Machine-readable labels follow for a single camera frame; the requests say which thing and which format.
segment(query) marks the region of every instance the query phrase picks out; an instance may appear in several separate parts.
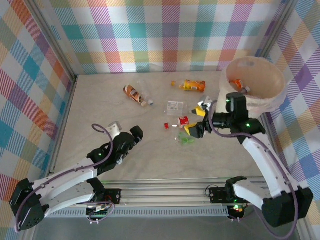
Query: small red item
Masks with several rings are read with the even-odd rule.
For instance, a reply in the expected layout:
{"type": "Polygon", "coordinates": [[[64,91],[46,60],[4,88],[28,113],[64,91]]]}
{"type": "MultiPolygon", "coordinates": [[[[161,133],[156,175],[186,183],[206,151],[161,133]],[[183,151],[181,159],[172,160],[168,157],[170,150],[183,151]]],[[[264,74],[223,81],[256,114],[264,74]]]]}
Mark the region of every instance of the small red item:
{"type": "Polygon", "coordinates": [[[187,116],[179,117],[179,118],[178,118],[178,124],[179,124],[179,127],[180,127],[181,129],[183,129],[184,126],[189,125],[189,119],[188,119],[188,117],[187,117],[187,116]]]}

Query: yellow object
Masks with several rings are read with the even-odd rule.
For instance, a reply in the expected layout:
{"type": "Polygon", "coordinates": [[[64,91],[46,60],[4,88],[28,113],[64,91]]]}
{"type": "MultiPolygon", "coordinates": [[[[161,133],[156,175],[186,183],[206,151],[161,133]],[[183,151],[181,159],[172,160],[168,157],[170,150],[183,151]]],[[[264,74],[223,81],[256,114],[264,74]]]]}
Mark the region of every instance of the yellow object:
{"type": "Polygon", "coordinates": [[[186,133],[190,136],[190,130],[189,128],[193,128],[195,125],[197,125],[196,123],[192,123],[192,124],[189,124],[187,126],[184,126],[184,130],[186,131],[186,133]]]}
{"type": "MultiPolygon", "coordinates": [[[[171,86],[175,86],[176,82],[172,81],[171,86]]],[[[183,85],[179,85],[180,89],[183,89],[185,91],[198,91],[198,92],[204,92],[206,88],[206,82],[205,81],[190,81],[185,80],[183,85]]]]}
{"type": "Polygon", "coordinates": [[[200,106],[197,106],[193,111],[193,114],[197,114],[198,116],[205,117],[206,116],[206,111],[203,110],[200,106]]]}

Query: plaid wallpaper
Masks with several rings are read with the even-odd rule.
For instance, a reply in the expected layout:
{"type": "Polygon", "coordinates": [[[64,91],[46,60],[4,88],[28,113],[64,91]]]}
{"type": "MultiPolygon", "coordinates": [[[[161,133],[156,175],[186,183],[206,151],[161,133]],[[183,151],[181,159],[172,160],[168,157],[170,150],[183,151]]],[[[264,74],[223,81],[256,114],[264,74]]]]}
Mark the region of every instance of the plaid wallpaper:
{"type": "Polygon", "coordinates": [[[78,74],[221,70],[263,47],[285,2],[37,0],[78,74]]]}
{"type": "Polygon", "coordinates": [[[320,239],[320,1],[300,0],[268,59],[288,81],[284,104],[268,115],[281,160],[307,183],[308,214],[320,239]]]}
{"type": "Polygon", "coordinates": [[[0,0],[0,240],[16,240],[8,201],[43,178],[72,81],[23,0],[0,0]]]}

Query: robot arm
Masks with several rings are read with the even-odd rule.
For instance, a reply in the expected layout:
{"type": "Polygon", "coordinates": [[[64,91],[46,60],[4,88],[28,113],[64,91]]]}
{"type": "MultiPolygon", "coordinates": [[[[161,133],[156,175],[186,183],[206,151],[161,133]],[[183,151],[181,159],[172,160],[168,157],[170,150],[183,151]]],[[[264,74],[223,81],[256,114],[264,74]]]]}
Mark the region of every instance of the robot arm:
{"type": "Polygon", "coordinates": [[[272,227],[279,227],[294,220],[295,204],[292,190],[289,187],[291,185],[298,201],[298,218],[305,218],[313,194],[308,187],[302,189],[285,168],[272,149],[259,120],[249,118],[246,97],[239,92],[229,93],[226,96],[228,113],[215,112],[211,118],[209,109],[213,103],[207,96],[200,100],[196,113],[204,116],[204,119],[202,122],[185,126],[186,132],[195,138],[203,138],[206,133],[212,131],[222,137],[237,137],[239,143],[256,162],[268,185],[268,190],[266,190],[255,186],[243,176],[231,178],[226,181],[225,185],[227,199],[230,203],[246,200],[262,210],[264,218],[272,227]],[[222,135],[212,127],[228,128],[231,134],[222,135]]]}
{"type": "Polygon", "coordinates": [[[96,177],[120,165],[143,138],[143,131],[138,126],[130,130],[131,134],[120,130],[117,123],[107,128],[113,140],[111,154],[112,145],[106,143],[68,169],[33,183],[27,178],[21,180],[9,202],[16,217],[18,209],[21,210],[18,216],[19,229],[30,229],[49,214],[77,203],[105,201],[105,188],[96,177]]]}

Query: white floor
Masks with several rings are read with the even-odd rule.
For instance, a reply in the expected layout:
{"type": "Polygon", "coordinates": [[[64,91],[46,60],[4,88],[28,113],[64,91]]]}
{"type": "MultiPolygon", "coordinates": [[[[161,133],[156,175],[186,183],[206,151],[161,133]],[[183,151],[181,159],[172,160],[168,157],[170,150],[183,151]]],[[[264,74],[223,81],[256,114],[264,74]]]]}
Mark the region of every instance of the white floor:
{"type": "MultiPolygon", "coordinates": [[[[203,95],[171,87],[171,81],[206,81],[205,94],[217,99],[220,74],[204,71],[80,76],[56,171],[72,166],[109,141],[106,135],[91,128],[93,123],[107,127],[118,121],[125,132],[139,125],[143,130],[143,141],[129,152],[122,165],[102,174],[99,177],[101,180],[262,176],[251,156],[236,139],[208,134],[203,139],[181,145],[175,140],[179,132],[164,128],[166,122],[177,122],[176,117],[164,114],[167,101],[187,101],[191,110],[203,95]],[[135,87],[138,79],[147,81],[154,106],[143,108],[124,94],[124,86],[131,84],[135,87]]],[[[188,117],[192,122],[202,120],[193,114],[188,117]]]]}

